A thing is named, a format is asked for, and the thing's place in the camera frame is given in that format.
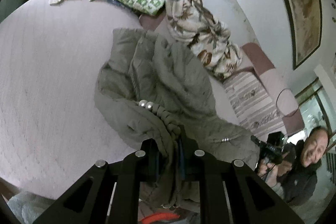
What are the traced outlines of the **person's right hand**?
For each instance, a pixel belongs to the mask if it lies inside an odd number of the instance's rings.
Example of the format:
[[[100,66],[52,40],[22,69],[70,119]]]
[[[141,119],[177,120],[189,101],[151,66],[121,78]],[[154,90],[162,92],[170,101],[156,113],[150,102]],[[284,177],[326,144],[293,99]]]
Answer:
[[[265,159],[260,161],[258,168],[258,176],[265,179],[265,183],[273,188],[277,184],[277,178],[288,173],[292,168],[292,163],[283,160],[282,163],[276,165],[267,162]]]

